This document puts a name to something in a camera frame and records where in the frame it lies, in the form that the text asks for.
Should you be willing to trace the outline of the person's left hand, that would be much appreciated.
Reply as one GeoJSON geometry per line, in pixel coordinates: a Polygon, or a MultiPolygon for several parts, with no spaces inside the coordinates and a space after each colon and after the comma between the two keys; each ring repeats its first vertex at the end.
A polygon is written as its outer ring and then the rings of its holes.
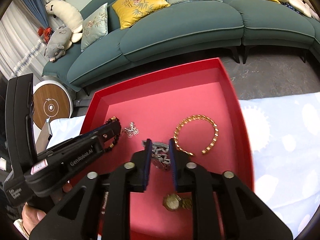
{"type": "MultiPolygon", "coordinates": [[[[50,195],[53,202],[58,203],[63,196],[71,191],[72,185],[67,181],[63,187],[55,191],[50,195]]],[[[29,239],[32,230],[39,224],[39,222],[46,216],[46,213],[42,210],[36,209],[25,203],[22,210],[22,218],[14,221],[15,228],[20,232],[20,234],[25,238],[29,239]]]]}

